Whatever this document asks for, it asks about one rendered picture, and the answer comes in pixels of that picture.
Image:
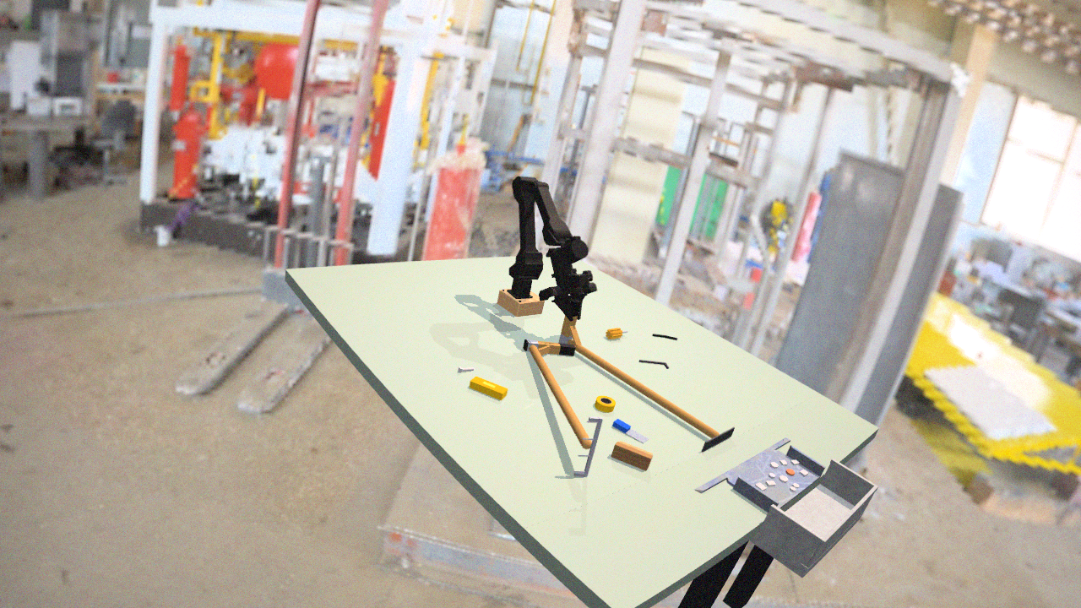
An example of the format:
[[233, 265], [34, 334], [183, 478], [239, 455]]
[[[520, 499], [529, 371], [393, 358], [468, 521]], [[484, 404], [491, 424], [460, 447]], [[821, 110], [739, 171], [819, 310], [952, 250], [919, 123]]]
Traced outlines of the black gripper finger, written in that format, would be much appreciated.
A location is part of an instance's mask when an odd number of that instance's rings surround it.
[[572, 308], [571, 308], [571, 304], [570, 304], [571, 298], [572, 296], [563, 296], [563, 298], [555, 299], [553, 300], [553, 302], [557, 305], [557, 307], [559, 307], [560, 309], [562, 309], [563, 314], [565, 314], [565, 317], [568, 317], [568, 320], [570, 320], [570, 322], [573, 321], [573, 313], [572, 313]]
[[[583, 299], [584, 299], [584, 296], [587, 296], [587, 294], [588, 293], [578, 294], [577, 296], [573, 296], [571, 299], [578, 299], [583, 303]], [[578, 314], [578, 320], [580, 320], [580, 319], [582, 319], [582, 305], [580, 305], [579, 314]]]

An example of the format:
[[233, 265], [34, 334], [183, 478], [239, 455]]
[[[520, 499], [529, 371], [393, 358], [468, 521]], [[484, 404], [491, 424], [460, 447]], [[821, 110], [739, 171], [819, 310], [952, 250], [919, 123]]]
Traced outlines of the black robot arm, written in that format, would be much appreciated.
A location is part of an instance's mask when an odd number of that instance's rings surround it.
[[[532, 280], [537, 280], [543, 272], [543, 252], [538, 252], [535, 244], [535, 203], [540, 211], [543, 219], [543, 238], [546, 244], [560, 246], [549, 247], [546, 257], [551, 257], [553, 269], [557, 267], [573, 265], [583, 257], [588, 257], [589, 247], [584, 244], [582, 237], [573, 237], [568, 229], [568, 224], [557, 215], [551, 190], [547, 183], [538, 182], [535, 177], [517, 176], [513, 179], [513, 197], [519, 204], [519, 236], [520, 249], [516, 257], [516, 264], [509, 267], [508, 274], [513, 278], [511, 290], [507, 290], [513, 299], [533, 299], [530, 295], [530, 285]], [[592, 272], [584, 270], [582, 274], [563, 272], [562, 285], [583, 287], [592, 281]]]

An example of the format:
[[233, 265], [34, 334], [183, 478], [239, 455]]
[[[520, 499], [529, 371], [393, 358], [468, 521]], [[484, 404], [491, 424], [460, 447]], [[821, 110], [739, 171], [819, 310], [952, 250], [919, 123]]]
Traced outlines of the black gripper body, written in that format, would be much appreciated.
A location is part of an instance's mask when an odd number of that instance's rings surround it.
[[570, 296], [573, 298], [577, 296], [578, 294], [584, 294], [584, 293], [589, 294], [595, 291], [598, 291], [597, 285], [595, 285], [595, 282], [590, 282], [589, 285], [583, 285], [583, 287], [575, 287], [575, 285], [568, 285], [568, 288], [565, 289], [563, 288], [562, 285], [563, 272], [568, 274], [573, 274], [573, 272], [578, 272], [578, 269], [573, 269], [573, 265], [557, 267], [557, 269], [553, 269], [553, 272], [555, 274], [552, 274], [551, 277], [555, 278], [557, 287], [545, 288], [543, 291], [540, 291], [540, 293], [538, 293], [538, 299], [540, 299], [540, 301], [551, 299], [552, 296], [555, 296], [555, 299], [560, 299], [563, 296], [568, 296], [568, 294], [570, 294]]

